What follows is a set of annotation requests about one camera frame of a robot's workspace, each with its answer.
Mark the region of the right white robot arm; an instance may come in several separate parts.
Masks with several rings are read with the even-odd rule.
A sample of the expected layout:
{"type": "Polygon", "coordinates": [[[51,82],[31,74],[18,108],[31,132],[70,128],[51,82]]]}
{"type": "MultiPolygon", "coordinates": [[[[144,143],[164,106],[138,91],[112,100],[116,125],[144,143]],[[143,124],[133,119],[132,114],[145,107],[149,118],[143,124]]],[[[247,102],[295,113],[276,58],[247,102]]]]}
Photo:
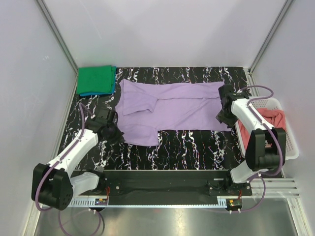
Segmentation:
{"type": "Polygon", "coordinates": [[[249,97],[242,89],[236,92],[232,85],[219,87],[222,109],[216,119],[232,128],[241,121],[250,137],[245,151],[245,161],[229,171],[229,179],[234,184],[248,182],[263,174],[276,176],[285,163],[286,131],[269,123],[253,106],[257,100],[267,97],[249,97]]]}

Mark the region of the purple t shirt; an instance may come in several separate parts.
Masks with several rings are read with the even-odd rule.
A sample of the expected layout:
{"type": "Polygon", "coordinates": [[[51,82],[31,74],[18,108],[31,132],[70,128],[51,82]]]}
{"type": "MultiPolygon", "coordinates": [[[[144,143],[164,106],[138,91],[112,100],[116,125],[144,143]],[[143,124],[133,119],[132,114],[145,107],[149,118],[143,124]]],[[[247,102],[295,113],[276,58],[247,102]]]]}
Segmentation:
{"type": "Polygon", "coordinates": [[[116,106],[118,128],[127,144],[158,145],[163,130],[230,131],[216,119],[221,110],[218,89],[223,82],[152,85],[120,82],[116,106]]]}

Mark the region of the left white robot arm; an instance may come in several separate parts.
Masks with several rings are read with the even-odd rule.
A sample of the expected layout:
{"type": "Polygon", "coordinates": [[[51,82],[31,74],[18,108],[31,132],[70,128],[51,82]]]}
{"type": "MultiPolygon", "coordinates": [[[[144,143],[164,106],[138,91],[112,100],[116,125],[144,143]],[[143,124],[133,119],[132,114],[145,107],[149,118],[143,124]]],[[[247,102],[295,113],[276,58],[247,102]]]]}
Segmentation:
{"type": "Polygon", "coordinates": [[[117,126],[118,114],[110,111],[83,122],[71,143],[47,164],[33,170],[31,199],[39,211],[64,210],[72,199],[87,191],[104,187],[104,175],[95,170],[73,176],[76,166],[98,143],[121,143],[123,132],[117,126]]]}

